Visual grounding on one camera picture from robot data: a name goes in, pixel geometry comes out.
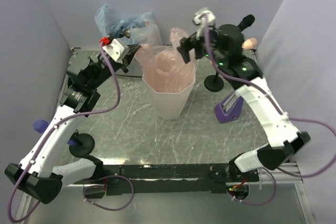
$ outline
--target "black microphone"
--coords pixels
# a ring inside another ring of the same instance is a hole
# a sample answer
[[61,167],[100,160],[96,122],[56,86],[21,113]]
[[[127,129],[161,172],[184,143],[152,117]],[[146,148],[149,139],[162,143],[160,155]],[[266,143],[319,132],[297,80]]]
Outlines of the black microphone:
[[247,27],[250,27],[255,21],[255,17],[252,14],[247,15],[237,26],[240,31],[244,31]]

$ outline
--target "clear plastic bag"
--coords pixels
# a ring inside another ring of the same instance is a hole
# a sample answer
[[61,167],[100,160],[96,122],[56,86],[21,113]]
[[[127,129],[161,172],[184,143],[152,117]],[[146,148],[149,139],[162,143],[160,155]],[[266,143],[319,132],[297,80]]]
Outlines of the clear plastic bag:
[[191,62],[185,64],[176,50],[183,37],[188,37],[184,30],[172,28],[172,46],[143,44],[134,56],[141,64],[143,80],[156,92],[180,93],[195,82],[194,52],[190,52]]
[[95,22],[103,37],[111,35],[117,38],[123,34],[125,36],[122,40],[127,45],[140,43],[162,45],[160,30],[152,12],[143,13],[138,17],[119,19],[115,11],[104,5],[96,12]]

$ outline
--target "blue knob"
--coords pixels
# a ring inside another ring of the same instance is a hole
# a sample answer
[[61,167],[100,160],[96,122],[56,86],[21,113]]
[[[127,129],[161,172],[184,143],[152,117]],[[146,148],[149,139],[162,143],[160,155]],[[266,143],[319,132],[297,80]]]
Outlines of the blue knob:
[[49,123],[46,120],[42,120],[42,119],[36,120],[33,123],[33,129],[37,131],[38,133],[44,133],[48,126],[49,126]]

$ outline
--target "robotic arm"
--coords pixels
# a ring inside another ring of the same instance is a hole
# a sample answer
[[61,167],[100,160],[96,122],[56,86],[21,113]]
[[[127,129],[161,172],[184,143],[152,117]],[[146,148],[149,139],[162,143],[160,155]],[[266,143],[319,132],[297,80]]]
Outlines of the robotic arm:
[[[105,44],[103,49],[110,56],[109,62],[113,69],[127,72],[127,66],[140,46],[127,46],[119,39],[109,38],[103,43]],[[44,204],[51,202],[64,186],[84,178],[98,179],[103,171],[103,162],[90,155],[72,164],[55,166],[68,140],[88,113],[74,116],[59,124],[60,121],[81,112],[91,112],[100,97],[97,88],[111,77],[111,72],[106,62],[98,57],[97,62],[89,58],[80,68],[70,66],[67,75],[68,88],[49,127],[19,164],[9,164],[5,170],[5,174],[13,184],[16,184],[21,174],[27,170],[18,188]],[[55,130],[48,135],[51,128]],[[47,141],[39,150],[46,137]]]
[[[310,140],[310,136],[307,132],[300,132],[289,121],[287,113],[279,107],[268,88],[262,71],[252,59],[243,55],[244,48],[253,42],[251,39],[244,43],[242,31],[252,25],[254,16],[246,16],[238,26],[226,24],[219,29],[214,27],[215,19],[207,8],[197,12],[193,23],[199,29],[188,38],[181,39],[178,51],[184,62],[188,63],[191,49],[195,49],[195,58],[201,59],[209,56],[208,46],[212,46],[213,63],[224,73],[224,78],[235,92],[251,107],[266,132],[269,143],[233,158],[229,162],[230,174],[240,177],[250,170],[262,167],[274,170],[301,149]],[[205,36],[209,37],[208,45]]]

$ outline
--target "blue plastic bag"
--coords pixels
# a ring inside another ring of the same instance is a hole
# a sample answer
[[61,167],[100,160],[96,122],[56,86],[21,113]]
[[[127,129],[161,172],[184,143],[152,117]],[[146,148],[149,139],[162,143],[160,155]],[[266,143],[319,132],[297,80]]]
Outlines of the blue plastic bag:
[[120,35],[130,34],[130,38],[122,38],[127,45],[162,45],[160,30],[152,12],[120,20],[108,5],[104,5],[96,12],[95,21],[102,37],[111,35],[118,38]]

